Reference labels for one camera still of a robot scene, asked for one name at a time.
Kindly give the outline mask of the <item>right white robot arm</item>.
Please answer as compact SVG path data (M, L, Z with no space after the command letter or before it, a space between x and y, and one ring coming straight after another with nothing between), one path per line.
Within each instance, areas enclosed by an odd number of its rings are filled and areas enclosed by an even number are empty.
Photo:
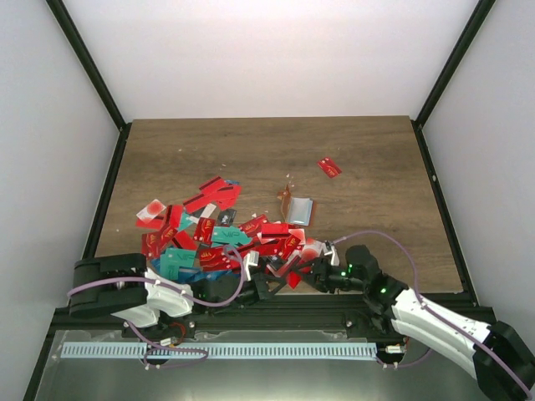
M319 292L360 291L383 337L415 339L465 370L490 400L532 400L534 355L509 324L478 321L423 297L380 269L366 246L351 246L346 265L321 256L293 267Z

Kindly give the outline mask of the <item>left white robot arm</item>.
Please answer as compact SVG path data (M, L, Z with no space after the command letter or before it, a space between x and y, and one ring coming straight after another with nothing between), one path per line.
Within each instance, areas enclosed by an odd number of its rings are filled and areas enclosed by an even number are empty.
M143 328L154 338L164 336L171 317L185 317L195 307L211 310L245 307L267 301L285 286L295 288L301 277L292 271L299 262L274 267L274 260L258 251L239 256L223 248L224 260L237 273L214 280L174 282L145 266L140 253L105 256L79 261L74 268L74 287L68 292L69 315L78 319L114 316Z

